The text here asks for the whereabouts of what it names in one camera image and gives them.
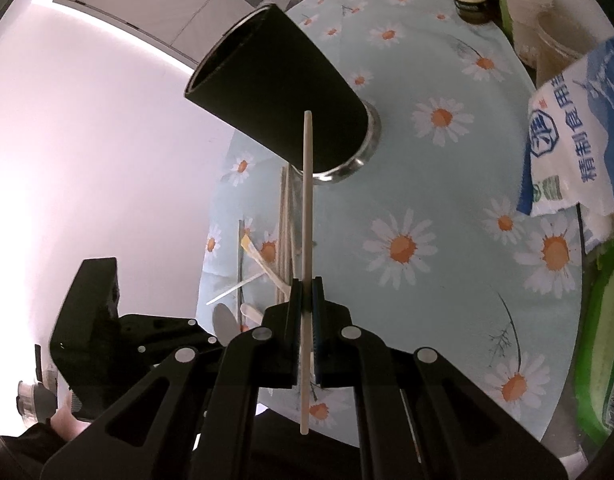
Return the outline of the person's left hand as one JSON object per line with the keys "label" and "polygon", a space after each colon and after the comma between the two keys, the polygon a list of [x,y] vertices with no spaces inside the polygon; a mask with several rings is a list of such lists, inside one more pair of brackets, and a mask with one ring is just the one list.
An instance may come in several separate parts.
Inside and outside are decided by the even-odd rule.
{"label": "person's left hand", "polygon": [[68,405],[63,405],[50,418],[51,429],[66,442],[76,439],[89,426],[90,422],[77,419]]}

